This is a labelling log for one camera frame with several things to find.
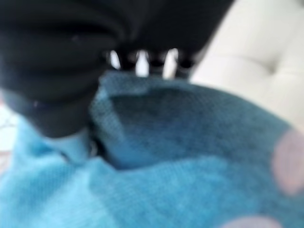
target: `white cushion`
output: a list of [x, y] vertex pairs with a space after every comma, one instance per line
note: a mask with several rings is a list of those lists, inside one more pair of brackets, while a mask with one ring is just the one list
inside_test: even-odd
[[304, 131], [304, 4], [237, 0], [191, 79], [247, 99]]

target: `knit texture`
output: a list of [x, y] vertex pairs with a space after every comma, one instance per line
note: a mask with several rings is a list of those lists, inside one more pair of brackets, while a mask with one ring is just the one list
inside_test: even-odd
[[284, 194], [270, 165], [286, 123], [213, 89], [107, 74], [91, 108], [105, 157], [69, 163], [21, 121], [0, 228], [304, 226], [303, 195]]

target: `teal cloth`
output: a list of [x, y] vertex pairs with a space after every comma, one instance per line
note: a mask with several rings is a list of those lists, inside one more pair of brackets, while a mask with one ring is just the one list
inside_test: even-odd
[[108, 72], [92, 104], [105, 156], [66, 161], [21, 121], [0, 184], [0, 228], [219, 228], [263, 215], [304, 227], [304, 197], [270, 161], [290, 130], [235, 96]]

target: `blue polka dot fabric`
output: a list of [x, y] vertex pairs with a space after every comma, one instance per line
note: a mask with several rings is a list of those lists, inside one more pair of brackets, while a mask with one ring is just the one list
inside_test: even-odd
[[303, 136], [261, 108], [109, 71], [91, 116], [105, 154], [81, 165], [20, 121], [0, 228], [304, 227]]

